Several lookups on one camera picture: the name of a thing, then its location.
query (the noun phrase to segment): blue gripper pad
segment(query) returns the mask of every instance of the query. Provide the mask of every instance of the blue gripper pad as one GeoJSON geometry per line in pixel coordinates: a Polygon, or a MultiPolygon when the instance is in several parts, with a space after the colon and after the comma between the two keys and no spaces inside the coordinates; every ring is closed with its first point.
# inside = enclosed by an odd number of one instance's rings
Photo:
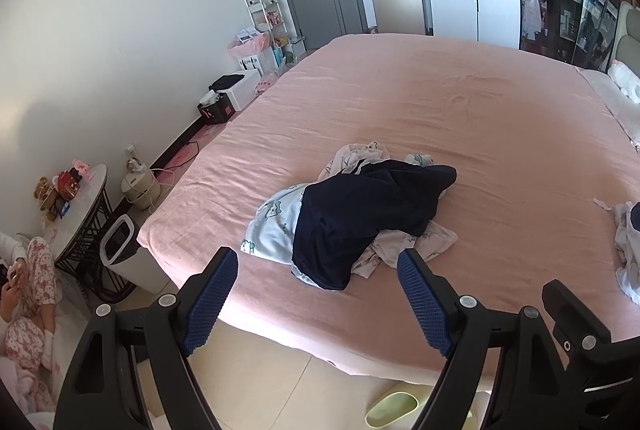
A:
{"type": "Polygon", "coordinates": [[[398,280],[427,343],[441,355],[448,356],[453,350],[453,341],[449,337],[446,312],[406,251],[398,257],[398,280]]]}
{"type": "Polygon", "coordinates": [[[180,344],[185,355],[190,356],[207,343],[237,277],[238,256],[234,251],[226,251],[187,316],[186,332],[180,344]]]}

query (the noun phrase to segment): pink fitted sheet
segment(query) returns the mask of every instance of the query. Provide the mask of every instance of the pink fitted sheet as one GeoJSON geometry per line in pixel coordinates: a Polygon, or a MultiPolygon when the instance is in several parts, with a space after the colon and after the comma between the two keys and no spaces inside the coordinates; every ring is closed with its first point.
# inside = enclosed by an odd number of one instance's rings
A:
{"type": "Polygon", "coordinates": [[[138,240],[178,286],[220,246],[236,250],[226,323],[351,374],[433,384],[443,359],[394,269],[322,291],[239,252],[266,198],[315,180],[341,146],[371,140],[393,158],[428,153],[458,170],[435,220],[460,240],[430,267],[460,294],[542,310],[542,286],[558,278],[615,340],[640,334],[640,308],[614,277],[613,219],[593,202],[640,196],[638,154],[574,67],[509,48],[396,34],[334,40],[228,124],[138,240]]]}

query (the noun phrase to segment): wall outlet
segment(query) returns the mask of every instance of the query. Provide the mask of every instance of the wall outlet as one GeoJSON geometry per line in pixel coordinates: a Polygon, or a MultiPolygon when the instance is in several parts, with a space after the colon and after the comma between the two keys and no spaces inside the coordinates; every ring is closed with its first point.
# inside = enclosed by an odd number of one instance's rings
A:
{"type": "Polygon", "coordinates": [[[124,154],[127,156],[127,159],[130,159],[132,157],[140,159],[140,155],[138,155],[138,151],[136,150],[136,147],[133,146],[132,144],[130,144],[124,149],[124,154]]]}

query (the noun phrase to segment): headboard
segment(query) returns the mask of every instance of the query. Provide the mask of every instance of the headboard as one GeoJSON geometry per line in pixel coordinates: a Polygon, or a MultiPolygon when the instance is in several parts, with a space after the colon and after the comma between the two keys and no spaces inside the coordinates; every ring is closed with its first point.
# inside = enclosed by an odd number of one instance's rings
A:
{"type": "Polygon", "coordinates": [[[618,12],[613,57],[640,76],[640,10],[628,2],[622,2],[618,12]]]}

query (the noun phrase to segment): black box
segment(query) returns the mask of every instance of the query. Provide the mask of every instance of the black box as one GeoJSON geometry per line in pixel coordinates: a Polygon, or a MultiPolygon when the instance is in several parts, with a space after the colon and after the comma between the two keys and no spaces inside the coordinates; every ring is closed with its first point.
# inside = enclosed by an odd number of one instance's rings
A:
{"type": "Polygon", "coordinates": [[[204,117],[204,121],[208,125],[226,123],[231,119],[231,116],[236,113],[234,106],[229,100],[229,96],[225,93],[220,93],[218,95],[220,96],[220,99],[213,104],[203,106],[198,103],[200,115],[204,117]]]}

